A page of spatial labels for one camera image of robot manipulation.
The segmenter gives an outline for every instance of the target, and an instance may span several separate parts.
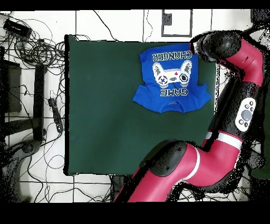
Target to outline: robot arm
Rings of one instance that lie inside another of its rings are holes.
[[[192,39],[191,51],[238,71],[237,88],[228,89],[221,99],[201,147],[183,141],[164,143],[146,156],[115,202],[166,201],[179,181],[208,187],[234,169],[256,112],[256,95],[264,80],[263,55],[233,31],[199,35]]]

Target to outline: black border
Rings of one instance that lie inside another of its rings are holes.
[[[69,143],[70,143],[70,133],[69,133],[69,112],[70,112],[70,80],[69,80],[69,53],[70,53],[70,45],[69,45],[69,35],[65,35],[64,37],[65,43],[65,165],[63,168],[63,173],[66,176],[69,175],[69,161],[70,161],[70,154],[69,154]]]
[[[191,38],[192,37],[193,10],[190,10],[190,20],[189,20],[190,25],[189,25],[189,34],[188,35],[164,34],[164,14],[165,14],[165,10],[162,10],[161,37],[163,37],[163,38]]]

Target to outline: game controller graphic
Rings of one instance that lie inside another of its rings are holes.
[[[160,63],[153,64],[155,80],[162,89],[167,88],[169,83],[173,82],[179,82],[183,88],[186,88],[190,79],[191,68],[190,60],[185,60],[180,69],[164,70]]]

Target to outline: green table surface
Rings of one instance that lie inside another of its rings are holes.
[[[132,174],[159,142],[200,145],[214,114],[216,64],[199,60],[198,84],[211,100],[201,109],[159,114],[132,101],[143,85],[139,53],[172,42],[77,41],[69,35],[68,174]]]

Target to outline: white stripe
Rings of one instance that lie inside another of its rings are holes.
[[[205,139],[210,139],[212,132],[207,132]]]
[[[197,161],[196,161],[195,167],[192,170],[192,172],[186,178],[183,178],[182,179],[183,181],[192,178],[194,176],[194,174],[197,172],[197,170],[199,169],[199,165],[200,165],[200,153],[199,153],[199,151],[196,148],[195,148],[195,150],[196,150],[196,153],[197,153]]]
[[[205,139],[210,139],[211,134],[212,134],[212,132],[208,132],[206,134]],[[241,149],[242,142],[239,139],[237,139],[235,137],[232,137],[230,135],[227,135],[227,134],[224,134],[224,133],[219,133],[217,140],[219,140],[221,142],[225,142],[225,143],[227,143],[227,144],[229,144],[229,145],[231,145],[234,148],[237,148],[239,150]]]

